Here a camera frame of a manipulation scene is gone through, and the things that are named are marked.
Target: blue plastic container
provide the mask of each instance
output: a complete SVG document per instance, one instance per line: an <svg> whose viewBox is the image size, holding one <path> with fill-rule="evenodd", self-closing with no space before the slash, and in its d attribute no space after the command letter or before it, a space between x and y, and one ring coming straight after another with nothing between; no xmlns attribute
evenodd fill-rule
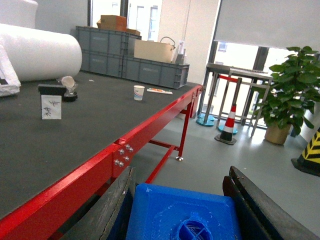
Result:
<svg viewBox="0 0 320 240"><path fill-rule="evenodd" d="M127 240L240 240L228 196L142 183L136 187Z"/></svg>

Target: gray conveyor belt surface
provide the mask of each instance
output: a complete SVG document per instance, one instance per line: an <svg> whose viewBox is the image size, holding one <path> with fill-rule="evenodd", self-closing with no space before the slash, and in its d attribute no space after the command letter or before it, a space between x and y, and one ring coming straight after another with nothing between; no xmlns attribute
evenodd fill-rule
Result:
<svg viewBox="0 0 320 240"><path fill-rule="evenodd" d="M56 81L26 82L0 98L0 219L196 86L145 90L136 101L134 85L155 86L85 72L74 79L78 99L62 103L62 120L41 119L38 84Z"/></svg>

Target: traffic cone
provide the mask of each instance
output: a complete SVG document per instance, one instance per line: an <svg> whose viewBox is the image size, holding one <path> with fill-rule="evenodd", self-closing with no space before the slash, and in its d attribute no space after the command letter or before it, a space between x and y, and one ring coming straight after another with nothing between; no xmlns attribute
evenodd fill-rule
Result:
<svg viewBox="0 0 320 240"><path fill-rule="evenodd" d="M299 158L292 158L291 162L301 172L320 177L320 128Z"/></svg>
<svg viewBox="0 0 320 240"><path fill-rule="evenodd" d="M232 135L234 133L236 107L237 107L236 104L232 104L231 111L225 122L222 133L215 136L214 137L215 140L225 144L229 144L229 145L234 145L236 143L237 140L232 138Z"/></svg>

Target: roller blind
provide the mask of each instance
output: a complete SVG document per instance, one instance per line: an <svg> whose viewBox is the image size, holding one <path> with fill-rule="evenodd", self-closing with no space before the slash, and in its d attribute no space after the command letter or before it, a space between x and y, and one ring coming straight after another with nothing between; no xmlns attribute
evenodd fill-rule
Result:
<svg viewBox="0 0 320 240"><path fill-rule="evenodd" d="M214 39L320 51L320 0L221 0Z"/></svg>

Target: paper cup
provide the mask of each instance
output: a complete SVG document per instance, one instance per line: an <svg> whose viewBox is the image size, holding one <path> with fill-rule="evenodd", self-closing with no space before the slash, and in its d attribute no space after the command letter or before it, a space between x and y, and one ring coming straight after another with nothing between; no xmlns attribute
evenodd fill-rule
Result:
<svg viewBox="0 0 320 240"><path fill-rule="evenodd" d="M134 100L141 101L144 96L145 87L135 85L134 86Z"/></svg>

